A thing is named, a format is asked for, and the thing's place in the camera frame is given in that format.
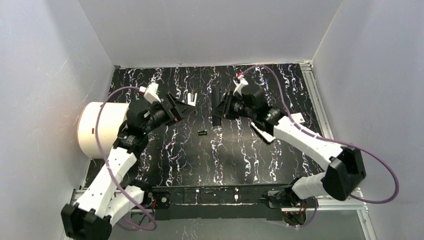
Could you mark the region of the white remote control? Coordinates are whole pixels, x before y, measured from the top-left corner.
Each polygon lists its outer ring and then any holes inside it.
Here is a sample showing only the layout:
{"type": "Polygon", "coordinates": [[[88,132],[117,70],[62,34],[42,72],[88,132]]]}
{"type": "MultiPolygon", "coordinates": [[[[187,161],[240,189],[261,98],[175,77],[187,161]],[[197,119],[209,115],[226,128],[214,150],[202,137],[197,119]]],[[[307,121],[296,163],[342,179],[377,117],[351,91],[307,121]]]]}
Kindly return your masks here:
{"type": "Polygon", "coordinates": [[[270,145],[276,139],[274,136],[270,135],[266,131],[260,130],[254,122],[250,122],[250,127],[256,133],[256,135],[261,138],[267,145],[270,145]]]}

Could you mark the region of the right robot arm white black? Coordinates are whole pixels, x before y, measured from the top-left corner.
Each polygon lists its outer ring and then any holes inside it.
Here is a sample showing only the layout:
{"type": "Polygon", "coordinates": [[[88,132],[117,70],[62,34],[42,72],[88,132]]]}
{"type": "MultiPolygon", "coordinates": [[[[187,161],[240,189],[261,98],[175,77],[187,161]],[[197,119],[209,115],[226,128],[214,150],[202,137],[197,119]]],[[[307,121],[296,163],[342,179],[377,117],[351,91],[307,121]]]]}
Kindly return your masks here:
{"type": "Polygon", "coordinates": [[[270,201],[296,205],[318,196],[344,201],[366,177],[359,149],[324,141],[315,132],[295,125],[281,108],[267,103],[263,90],[253,94],[226,92],[211,113],[229,120],[249,118],[260,135],[289,143],[322,168],[320,174],[296,178],[282,191],[269,196],[270,201]]]}

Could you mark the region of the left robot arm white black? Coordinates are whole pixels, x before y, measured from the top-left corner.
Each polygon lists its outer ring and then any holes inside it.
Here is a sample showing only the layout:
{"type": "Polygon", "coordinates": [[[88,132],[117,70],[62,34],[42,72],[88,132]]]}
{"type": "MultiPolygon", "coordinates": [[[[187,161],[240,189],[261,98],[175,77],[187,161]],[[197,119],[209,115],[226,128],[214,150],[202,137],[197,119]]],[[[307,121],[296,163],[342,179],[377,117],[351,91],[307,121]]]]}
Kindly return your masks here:
{"type": "Polygon", "coordinates": [[[123,188],[120,182],[145,150],[148,134],[162,125],[181,122],[196,109],[197,94],[188,93],[186,102],[179,101],[168,93],[160,99],[156,93],[143,91],[149,103],[142,108],[132,101],[126,106],[125,118],[121,121],[116,138],[106,155],[98,133],[101,114],[110,103],[100,106],[94,126],[94,137],[104,165],[89,188],[73,204],[66,204],[61,217],[67,237],[75,240],[107,240],[113,226],[133,207],[138,207],[151,219],[152,227],[134,224],[140,230],[157,228],[154,217],[142,206],[144,190],[138,185],[123,188]]]}

